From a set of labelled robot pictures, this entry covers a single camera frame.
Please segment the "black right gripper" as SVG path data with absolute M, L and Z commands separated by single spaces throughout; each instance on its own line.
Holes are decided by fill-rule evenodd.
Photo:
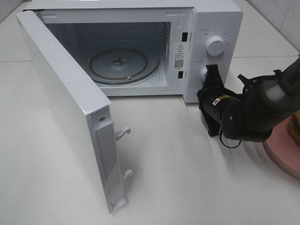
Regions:
M 202 89 L 198 91 L 198 98 L 209 136 L 217 136 L 222 130 L 226 137 L 242 137 L 242 94 L 225 88 L 217 64 L 208 64 L 206 69 L 206 77 Z

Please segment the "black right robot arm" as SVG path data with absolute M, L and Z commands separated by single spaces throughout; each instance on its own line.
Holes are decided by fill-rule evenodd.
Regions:
M 207 74 L 197 97 L 209 136 L 249 142 L 267 140 L 273 128 L 300 108 L 300 61 L 284 71 L 247 79 L 241 94 L 225 88 L 218 66 L 206 66 Z

